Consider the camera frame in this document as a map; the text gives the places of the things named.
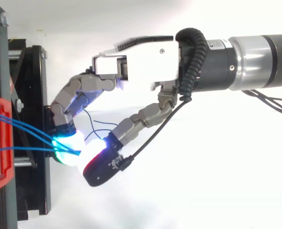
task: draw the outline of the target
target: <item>black frame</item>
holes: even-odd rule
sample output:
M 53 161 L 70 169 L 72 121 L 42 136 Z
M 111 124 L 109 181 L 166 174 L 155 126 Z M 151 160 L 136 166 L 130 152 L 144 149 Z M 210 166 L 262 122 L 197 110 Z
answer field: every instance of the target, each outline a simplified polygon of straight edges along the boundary
M 46 64 L 41 46 L 26 47 L 26 40 L 9 40 L 9 50 L 21 50 L 19 59 L 10 60 L 10 73 L 15 89 L 12 92 L 13 118 L 47 132 Z M 16 101 L 24 108 L 19 113 Z M 45 148 L 38 139 L 14 128 L 15 146 Z M 15 151 L 15 157 L 28 157 L 32 166 L 16 167 L 18 221 L 28 219 L 28 210 L 46 215 L 51 210 L 49 154 L 41 151 Z

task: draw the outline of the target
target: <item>white wall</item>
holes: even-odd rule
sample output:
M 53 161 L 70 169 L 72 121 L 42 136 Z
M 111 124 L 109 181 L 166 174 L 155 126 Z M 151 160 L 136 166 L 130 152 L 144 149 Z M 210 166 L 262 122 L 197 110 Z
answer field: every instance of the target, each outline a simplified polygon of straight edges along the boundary
M 175 34 L 185 27 L 200 29 L 207 39 L 282 33 L 282 0 L 0 5 L 9 13 L 9 37 L 27 38 L 28 45 L 48 51 L 49 102 L 91 65 L 92 56 L 129 37 Z M 282 97 L 282 88 L 262 92 Z M 88 110 L 94 119 L 120 122 L 156 98 L 157 93 L 116 91 Z M 85 114 L 75 121 L 85 134 L 91 131 Z M 154 129 L 142 131 L 123 153 L 133 153 Z M 32 212 L 19 229 L 282 228 L 282 115 L 241 92 L 194 94 L 125 172 L 100 187 L 89 187 L 74 167 L 51 161 L 50 171 L 52 211 L 41 217 Z

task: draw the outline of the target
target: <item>metal rod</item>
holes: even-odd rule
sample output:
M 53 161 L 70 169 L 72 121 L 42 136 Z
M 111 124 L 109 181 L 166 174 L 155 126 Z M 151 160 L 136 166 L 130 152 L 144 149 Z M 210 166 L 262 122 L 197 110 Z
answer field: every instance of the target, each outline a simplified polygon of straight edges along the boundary
M 16 157 L 14 158 L 15 167 L 29 167 L 32 163 L 28 157 Z
M 21 50 L 10 50 L 9 51 L 9 60 L 18 60 L 21 54 Z

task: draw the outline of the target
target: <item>blue light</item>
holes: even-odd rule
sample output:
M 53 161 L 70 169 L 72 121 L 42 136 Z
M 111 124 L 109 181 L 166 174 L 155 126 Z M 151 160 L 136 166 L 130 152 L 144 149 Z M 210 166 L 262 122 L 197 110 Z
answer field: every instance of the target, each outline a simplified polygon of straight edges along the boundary
M 80 131 L 77 131 L 76 134 L 69 137 L 54 137 L 53 139 L 59 141 L 65 146 L 70 147 L 73 150 L 83 150 L 85 148 L 84 135 Z M 55 141 L 52 141 L 52 144 L 59 148 L 63 148 Z M 65 165 L 76 166 L 78 164 L 79 156 L 59 151 L 55 151 L 55 156 L 61 163 Z
M 94 139 L 86 145 L 86 148 L 81 151 L 79 156 L 78 168 L 80 173 L 83 174 L 84 168 L 98 155 L 103 149 L 106 148 L 106 142 L 101 139 Z

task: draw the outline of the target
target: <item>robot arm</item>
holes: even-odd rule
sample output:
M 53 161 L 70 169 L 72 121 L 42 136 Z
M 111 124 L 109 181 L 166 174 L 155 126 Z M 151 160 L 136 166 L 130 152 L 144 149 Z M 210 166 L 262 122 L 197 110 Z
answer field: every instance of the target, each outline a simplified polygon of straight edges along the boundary
M 191 42 L 183 39 L 187 34 L 189 30 L 181 31 L 175 41 L 170 36 L 134 38 L 100 53 L 93 58 L 93 74 L 73 77 L 52 103 L 58 133 L 72 134 L 72 117 L 102 91 L 115 86 L 123 90 L 132 85 L 144 90 L 161 86 L 159 102 L 120 122 L 105 138 L 107 147 L 86 164 L 83 175 L 91 186 L 106 182 L 130 165 L 133 158 L 123 158 L 118 151 L 143 128 L 171 116 L 178 93 L 189 101 L 192 91 L 282 86 L 282 35 L 197 43 L 199 35 Z

